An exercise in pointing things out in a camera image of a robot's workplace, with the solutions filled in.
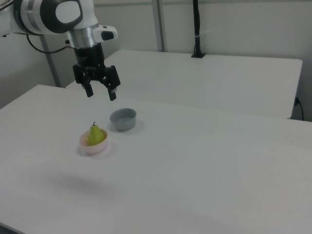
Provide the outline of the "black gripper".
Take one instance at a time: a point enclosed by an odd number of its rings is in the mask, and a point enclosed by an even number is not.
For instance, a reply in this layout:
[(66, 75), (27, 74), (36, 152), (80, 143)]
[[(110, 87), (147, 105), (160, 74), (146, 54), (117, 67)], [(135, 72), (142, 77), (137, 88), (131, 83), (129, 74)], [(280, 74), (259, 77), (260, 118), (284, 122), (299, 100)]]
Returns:
[(73, 72), (77, 84), (81, 84), (87, 97), (94, 93), (90, 84), (91, 80), (100, 80), (109, 94), (110, 101), (114, 101), (117, 87), (120, 85), (120, 79), (114, 65), (105, 67), (104, 54), (101, 43), (88, 48), (74, 48), (78, 63), (73, 66)]

